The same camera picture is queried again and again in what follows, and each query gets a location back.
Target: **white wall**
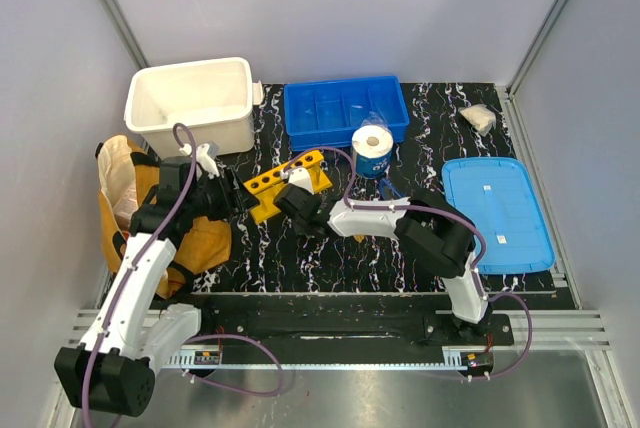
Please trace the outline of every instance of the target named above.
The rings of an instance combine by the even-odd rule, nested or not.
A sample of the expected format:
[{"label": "white wall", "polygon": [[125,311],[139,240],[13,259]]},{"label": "white wall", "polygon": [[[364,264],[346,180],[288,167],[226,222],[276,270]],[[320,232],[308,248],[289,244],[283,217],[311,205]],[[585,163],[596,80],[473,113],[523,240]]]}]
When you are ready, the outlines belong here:
[{"label": "white wall", "polygon": [[35,427],[104,273],[93,154],[123,129],[134,66],[98,0],[0,0],[0,13],[0,424]]},{"label": "white wall", "polygon": [[270,82],[508,83],[553,0],[118,0],[152,64],[244,56]]},{"label": "white wall", "polygon": [[570,0],[516,94],[582,300],[640,416],[640,0]]}]

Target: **black marble surface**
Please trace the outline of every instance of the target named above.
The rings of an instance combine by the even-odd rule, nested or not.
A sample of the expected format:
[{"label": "black marble surface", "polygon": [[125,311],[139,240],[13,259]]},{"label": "black marble surface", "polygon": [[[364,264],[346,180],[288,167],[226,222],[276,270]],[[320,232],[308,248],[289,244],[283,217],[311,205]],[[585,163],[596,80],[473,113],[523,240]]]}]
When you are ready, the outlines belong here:
[{"label": "black marble surface", "polygon": [[[445,161],[473,156],[515,157],[500,102],[492,84],[403,84],[410,124],[396,145],[388,176],[405,195],[419,188],[443,192]],[[283,85],[265,85],[265,100],[254,110],[255,149],[220,158],[250,179],[292,158],[284,127]],[[482,103],[494,111],[498,126],[480,137],[457,109]],[[348,163],[325,154],[334,186],[342,193]],[[376,184],[358,178],[352,196],[377,197]],[[307,239],[296,236],[283,215],[256,225],[249,214],[232,221],[231,258],[196,279],[197,292],[440,292],[441,281],[389,239]],[[553,291],[551,275],[485,276],[489,291]]]}]

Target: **marble pattern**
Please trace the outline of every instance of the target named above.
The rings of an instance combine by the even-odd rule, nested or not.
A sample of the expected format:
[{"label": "marble pattern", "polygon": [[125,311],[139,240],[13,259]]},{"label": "marble pattern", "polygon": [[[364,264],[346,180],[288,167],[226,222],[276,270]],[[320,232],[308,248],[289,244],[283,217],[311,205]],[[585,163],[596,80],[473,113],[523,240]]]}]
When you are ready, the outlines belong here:
[{"label": "marble pattern", "polygon": [[[443,192],[440,171],[445,161],[467,156],[515,156],[498,95],[491,84],[418,83],[402,86],[410,125],[404,143],[396,145],[390,180],[404,194],[420,188]],[[284,127],[283,85],[265,85],[265,99],[255,107],[255,149],[221,157],[242,179],[250,179],[292,158]],[[480,137],[458,114],[458,109],[482,103],[494,111],[498,126]],[[348,164],[325,154],[325,168],[334,186],[344,190]],[[352,196],[374,199],[375,182],[358,179]],[[421,268],[397,242],[366,238],[297,237],[283,215],[256,225],[249,214],[232,221],[231,258],[196,279],[197,292],[439,292],[441,281]],[[552,289],[545,279],[527,287],[528,277],[488,276],[486,287]]]}]

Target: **white plastic bin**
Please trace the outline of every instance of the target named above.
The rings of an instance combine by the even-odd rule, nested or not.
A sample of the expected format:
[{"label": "white plastic bin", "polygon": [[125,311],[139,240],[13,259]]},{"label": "white plastic bin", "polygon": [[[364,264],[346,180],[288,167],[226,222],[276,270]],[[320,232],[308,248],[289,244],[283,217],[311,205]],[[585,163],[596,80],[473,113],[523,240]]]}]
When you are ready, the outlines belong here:
[{"label": "white plastic bin", "polygon": [[221,155],[248,151],[253,148],[252,88],[243,58],[145,68],[131,80],[124,119],[160,158],[180,154],[172,134],[176,122],[191,128],[198,144],[216,143]]}]

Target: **light blue lid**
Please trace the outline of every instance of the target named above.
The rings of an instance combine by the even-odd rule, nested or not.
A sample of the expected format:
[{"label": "light blue lid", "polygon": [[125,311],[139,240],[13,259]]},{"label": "light blue lid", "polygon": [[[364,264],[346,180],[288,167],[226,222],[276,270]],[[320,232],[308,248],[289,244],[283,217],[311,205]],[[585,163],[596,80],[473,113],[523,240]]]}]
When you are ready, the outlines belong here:
[{"label": "light blue lid", "polygon": [[[549,232],[527,169],[513,158],[464,158],[442,168],[447,201],[487,240],[480,273],[546,271],[555,263]],[[476,239],[476,254],[480,243]]]}]

